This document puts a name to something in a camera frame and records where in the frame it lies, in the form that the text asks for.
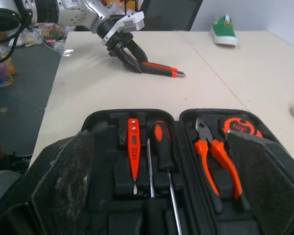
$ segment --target pliers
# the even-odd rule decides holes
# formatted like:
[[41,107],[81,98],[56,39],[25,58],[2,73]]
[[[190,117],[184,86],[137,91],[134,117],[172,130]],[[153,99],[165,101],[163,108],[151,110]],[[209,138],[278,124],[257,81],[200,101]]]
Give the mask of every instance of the pliers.
[[137,64],[143,73],[150,73],[168,77],[185,77],[184,72],[179,71],[177,68],[174,67],[139,61],[137,61]]
[[231,159],[229,158],[226,150],[224,149],[224,143],[219,140],[213,139],[209,127],[203,122],[201,118],[197,117],[195,125],[195,128],[198,132],[199,140],[194,144],[194,149],[196,150],[196,153],[201,156],[201,168],[204,171],[204,174],[209,183],[208,188],[212,202],[215,207],[215,212],[220,214],[222,213],[223,209],[220,199],[220,192],[209,171],[207,163],[208,152],[210,152],[211,156],[215,160],[217,160],[218,163],[220,163],[222,168],[225,168],[230,172],[234,184],[235,201],[239,202],[245,211],[249,211],[250,205],[246,196],[243,193],[239,174]]

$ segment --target orange tape measure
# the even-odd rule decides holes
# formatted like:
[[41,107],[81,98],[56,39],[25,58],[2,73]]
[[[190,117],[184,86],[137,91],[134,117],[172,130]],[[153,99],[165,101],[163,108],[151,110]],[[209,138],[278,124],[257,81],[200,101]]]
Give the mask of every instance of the orange tape measure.
[[229,117],[222,122],[222,131],[226,135],[228,131],[240,131],[243,133],[263,137],[262,133],[255,127],[255,125],[244,117]]

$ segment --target cable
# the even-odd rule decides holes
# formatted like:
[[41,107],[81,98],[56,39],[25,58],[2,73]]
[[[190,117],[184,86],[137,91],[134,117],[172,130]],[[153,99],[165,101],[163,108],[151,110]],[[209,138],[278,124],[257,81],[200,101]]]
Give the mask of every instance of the cable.
[[6,39],[0,40],[0,43],[5,43],[5,42],[8,42],[8,41],[10,41],[10,40],[12,40],[14,38],[14,41],[13,41],[12,47],[10,49],[10,52],[7,54],[7,56],[5,56],[3,59],[0,60],[0,63],[8,60],[11,57],[11,55],[13,54],[13,52],[15,50],[15,47],[16,47],[16,43],[17,43],[18,38],[19,38],[19,35],[31,23],[32,14],[33,13],[32,13],[31,10],[25,10],[24,21],[22,22],[22,24],[21,24],[20,28],[18,29],[18,31],[15,34],[13,34],[12,36],[10,36],[10,37],[8,37]]
[[126,4],[127,4],[127,0],[124,0],[124,14],[126,15]]

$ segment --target black tool case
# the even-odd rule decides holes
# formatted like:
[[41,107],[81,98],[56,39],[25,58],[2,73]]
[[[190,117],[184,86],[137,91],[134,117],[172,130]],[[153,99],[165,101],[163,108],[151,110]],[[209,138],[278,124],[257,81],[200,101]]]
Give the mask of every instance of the black tool case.
[[[264,138],[228,134],[220,120],[242,115]],[[213,138],[225,142],[251,206],[244,211],[233,197],[229,172],[208,156],[222,213],[215,213],[208,181],[193,144],[196,117]],[[138,193],[127,154],[127,120],[140,124]],[[176,235],[169,180],[157,169],[152,152],[157,208],[150,208],[147,139],[152,125],[164,121],[171,135],[176,171],[172,182],[184,235],[294,235],[294,160],[253,114],[241,110],[193,109],[179,121],[161,110],[108,110],[89,115],[81,132],[46,147],[28,173],[0,200],[0,235],[148,235],[148,211],[161,211],[165,232]]]

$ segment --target white table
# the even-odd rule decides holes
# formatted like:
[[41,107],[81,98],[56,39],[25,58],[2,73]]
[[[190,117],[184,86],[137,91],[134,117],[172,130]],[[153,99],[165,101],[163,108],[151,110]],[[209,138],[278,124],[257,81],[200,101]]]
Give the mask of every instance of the white table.
[[41,150],[75,135],[85,118],[107,109],[155,108],[176,120],[190,108],[248,110],[294,158],[294,47],[266,31],[237,32],[236,48],[208,32],[135,32],[149,61],[178,67],[186,79],[135,74],[108,55],[90,32],[69,33],[32,162]]

